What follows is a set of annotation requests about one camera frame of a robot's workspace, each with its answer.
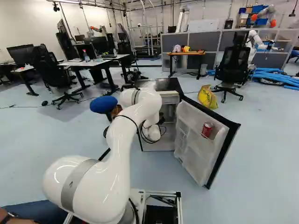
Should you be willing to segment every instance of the computer mouse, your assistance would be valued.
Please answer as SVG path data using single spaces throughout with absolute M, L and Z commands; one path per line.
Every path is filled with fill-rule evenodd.
M 42 102 L 42 106 L 46 106 L 46 105 L 48 105 L 48 101 L 47 100 L 45 100 L 45 101 Z

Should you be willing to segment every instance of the white desk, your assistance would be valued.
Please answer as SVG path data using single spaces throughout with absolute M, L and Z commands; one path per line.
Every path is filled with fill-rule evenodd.
M 126 56 L 129 56 L 129 54 L 126 54 L 126 55 L 117 55 L 116 57 L 104 57 L 104 59 L 118 60 L 118 59 L 124 58 Z
M 120 61 L 121 70 L 122 70 L 122 74 L 123 74 L 123 78 L 125 80 L 125 83 L 129 83 L 128 75 L 127 75 L 127 71 L 126 71 L 126 65 L 128 64 L 128 61 L 126 60 L 126 57 L 129 57 L 129 56 L 130 56 L 129 54 L 125 54 L 125 55 L 117 55 L 117 57 L 111 57 L 111 58 L 106 57 L 105 58 L 105 59 L 111 59 L 112 61 Z
M 89 87 L 90 85 L 85 85 L 82 76 L 80 74 L 80 70 L 82 69 L 90 69 L 90 73 L 93 77 L 94 83 L 98 83 L 103 81 L 103 77 L 102 77 L 102 71 L 101 69 L 104 69 L 107 75 L 107 79 L 108 82 L 110 84 L 110 88 L 112 90 L 112 92 L 116 91 L 116 87 L 113 83 L 113 79 L 109 70 L 109 62 L 112 60 L 103 60 L 101 62 L 95 62 L 95 61 L 89 61 L 89 62 L 65 62 L 65 63 L 61 63 L 58 64 L 58 66 L 70 66 L 72 67 L 73 71 L 76 73 L 77 79 L 81 85 L 81 88 L 76 90 L 77 91 L 81 91 L 86 89 L 87 87 Z
M 18 68 L 16 70 L 11 71 L 11 72 L 24 72 L 24 71 L 28 71 L 28 70 L 32 70 L 32 69 L 34 69 L 34 67 L 30 65 L 30 66 L 26 66 L 24 68 Z
M 26 66 L 24 68 L 18 68 L 16 70 L 11 71 L 11 72 L 18 74 L 19 77 L 21 78 L 21 80 L 24 82 L 27 89 L 29 90 L 29 92 L 27 92 L 27 95 L 31 95 L 31 96 L 36 97 L 36 96 L 38 96 L 38 94 L 33 91 L 33 89 L 30 86 L 30 83 L 23 77 L 24 72 L 29 71 L 29 70 L 34 70 L 34 67 L 30 65 L 30 66 Z
M 111 60 L 103 60 L 101 62 L 94 62 L 94 61 L 90 61 L 90 62 L 64 62 L 64 63 L 61 63 L 59 64 L 58 66 L 72 66 L 72 67 L 94 67 L 94 66 L 97 66 L 97 65 L 100 65 L 100 64 L 104 64 L 104 63 L 107 63 L 107 62 L 110 62 Z

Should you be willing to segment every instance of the wooden table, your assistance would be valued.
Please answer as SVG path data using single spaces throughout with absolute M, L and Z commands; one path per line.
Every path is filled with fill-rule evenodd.
M 170 75 L 168 78 L 170 78 L 174 72 L 172 72 L 172 58 L 173 56 L 181 56 L 181 55 L 190 55 L 190 56 L 201 56 L 199 57 L 199 68 L 198 68 L 198 75 L 196 79 L 199 79 L 200 77 L 200 68 L 201 68 L 201 62 L 202 62 L 202 55 L 205 55 L 206 51 L 205 50 L 199 50 L 199 51 L 189 51 L 189 52 L 177 52 L 177 53 L 167 53 L 167 55 L 170 56 Z

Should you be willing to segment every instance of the orange object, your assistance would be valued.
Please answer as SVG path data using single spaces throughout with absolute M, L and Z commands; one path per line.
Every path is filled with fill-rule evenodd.
M 270 27 L 271 28 L 276 27 L 276 20 L 271 20 Z
M 251 21 L 257 20 L 257 14 L 253 14 L 250 18 Z

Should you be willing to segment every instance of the blue chair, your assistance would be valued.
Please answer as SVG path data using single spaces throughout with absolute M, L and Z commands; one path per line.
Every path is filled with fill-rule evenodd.
M 112 96 L 102 96 L 97 97 L 92 102 L 90 102 L 89 108 L 92 112 L 105 114 L 110 122 L 112 122 L 111 111 L 116 107 L 117 99 Z M 109 126 L 104 130 L 104 138 L 106 138 L 106 133 Z

